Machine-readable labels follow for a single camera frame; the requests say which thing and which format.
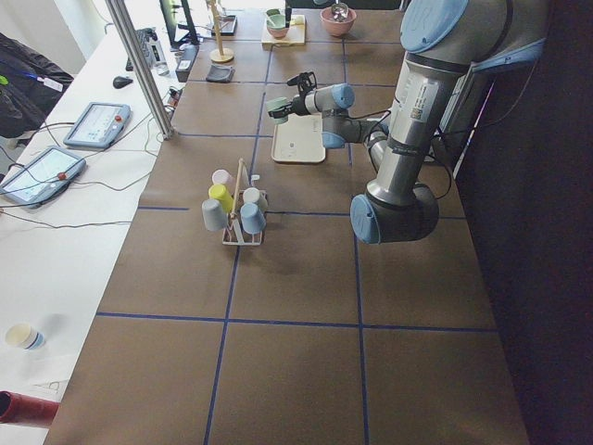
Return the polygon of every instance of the black wall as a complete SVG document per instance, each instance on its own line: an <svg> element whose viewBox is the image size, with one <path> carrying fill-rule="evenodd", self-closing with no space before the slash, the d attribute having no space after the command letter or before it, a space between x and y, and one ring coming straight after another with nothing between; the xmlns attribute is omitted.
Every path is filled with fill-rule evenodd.
<svg viewBox="0 0 593 445"><path fill-rule="evenodd" d="M458 175L533 445L593 444L593 2L557 2L544 56ZM499 75L482 122L529 70Z"/></svg>

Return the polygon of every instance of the white tray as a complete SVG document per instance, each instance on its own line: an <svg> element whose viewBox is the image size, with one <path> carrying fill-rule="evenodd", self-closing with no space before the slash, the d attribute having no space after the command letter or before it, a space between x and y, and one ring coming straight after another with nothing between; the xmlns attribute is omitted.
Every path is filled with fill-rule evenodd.
<svg viewBox="0 0 593 445"><path fill-rule="evenodd" d="M325 160L322 141L322 117L288 116L288 122L276 125L271 158L282 163L318 164Z"/></svg>

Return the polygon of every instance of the blue cup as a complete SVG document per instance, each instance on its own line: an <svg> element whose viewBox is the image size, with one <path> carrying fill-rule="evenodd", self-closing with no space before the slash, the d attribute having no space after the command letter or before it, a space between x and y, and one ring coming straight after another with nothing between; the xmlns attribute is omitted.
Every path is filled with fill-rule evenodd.
<svg viewBox="0 0 593 445"><path fill-rule="evenodd" d="M253 202L247 202L241 208L241 223L243 230L250 235L260 234L266 228L266 218Z"/></svg>

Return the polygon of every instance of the gray robot arm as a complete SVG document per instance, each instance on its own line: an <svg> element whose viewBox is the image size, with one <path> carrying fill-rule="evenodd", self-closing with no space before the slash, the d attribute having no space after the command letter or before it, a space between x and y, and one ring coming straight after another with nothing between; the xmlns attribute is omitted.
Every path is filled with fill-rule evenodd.
<svg viewBox="0 0 593 445"><path fill-rule="evenodd" d="M377 177L350 207L352 227L361 241L413 241L434 230L438 205L431 190L417 182L418 173L457 80L472 64L487 69L535 60L545 38L548 7L547 0L412 1L401 27L407 53L387 133L360 122L360 132L353 137L351 127L357 125L347 108L354 96L336 100L349 97L335 93L347 92L344 84L303 95L304 110L323 116L328 133L324 142L334 140L334 146L340 146L340 136L344 142L368 141L380 165ZM292 111L305 112L294 106Z"/></svg>

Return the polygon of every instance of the computer mouse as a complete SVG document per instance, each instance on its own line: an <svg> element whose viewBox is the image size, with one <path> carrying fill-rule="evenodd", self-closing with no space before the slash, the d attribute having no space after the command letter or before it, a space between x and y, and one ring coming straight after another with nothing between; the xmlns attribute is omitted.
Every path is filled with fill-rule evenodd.
<svg viewBox="0 0 593 445"><path fill-rule="evenodd" d="M113 79L113 87L119 90L120 88L123 88L124 86L129 85L132 82L133 80L129 77L118 76L115 79Z"/></svg>

